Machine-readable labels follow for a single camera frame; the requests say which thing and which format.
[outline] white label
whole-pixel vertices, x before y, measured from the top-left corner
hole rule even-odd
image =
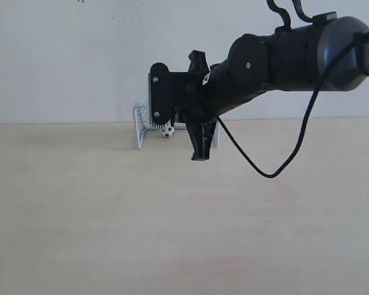
[[[204,77],[204,80],[202,80],[202,86],[204,86],[207,82],[209,82],[209,76],[210,72]]]

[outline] soccer ball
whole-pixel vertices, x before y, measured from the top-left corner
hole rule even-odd
[[[164,138],[170,138],[175,133],[175,129],[170,123],[166,123],[164,128],[160,130],[160,133]]]

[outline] black robotic arm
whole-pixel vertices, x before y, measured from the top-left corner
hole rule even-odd
[[[155,124],[183,122],[194,148],[192,160],[209,159],[212,136],[219,122],[248,162],[274,178],[291,162],[302,144],[315,99],[320,91],[347,92],[369,76],[369,27],[336,12],[314,17],[293,0],[300,19],[310,25],[291,28],[288,12],[267,0],[284,25],[270,36],[245,34],[231,46],[222,63],[207,65],[205,52],[194,50],[187,72],[170,72],[163,63],[149,74],[150,109]],[[300,137],[291,156],[273,174],[262,172],[236,143],[220,115],[270,91],[313,91]]]

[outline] white wall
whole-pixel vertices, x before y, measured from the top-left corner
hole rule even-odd
[[[266,0],[84,1],[0,0],[0,123],[130,121],[133,102],[147,99],[153,63],[184,71],[192,49],[218,63],[242,34],[281,24]],[[291,0],[276,2],[293,12]],[[369,25],[369,0],[303,6]],[[301,117],[309,96],[267,94],[225,118]],[[314,115],[369,116],[369,79],[351,93],[321,94]]]

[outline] mini soccer goal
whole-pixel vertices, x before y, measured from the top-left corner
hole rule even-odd
[[[164,126],[152,123],[150,117],[149,103],[144,101],[139,101],[134,104],[133,117],[134,117],[135,134],[137,136],[137,145],[138,148],[140,149],[142,148],[146,132],[153,130],[159,131],[163,129]],[[175,131],[186,130],[186,124],[184,123],[175,123],[173,127]],[[216,148],[219,145],[219,135],[220,135],[220,125],[217,123],[215,133],[213,134],[213,145]]]

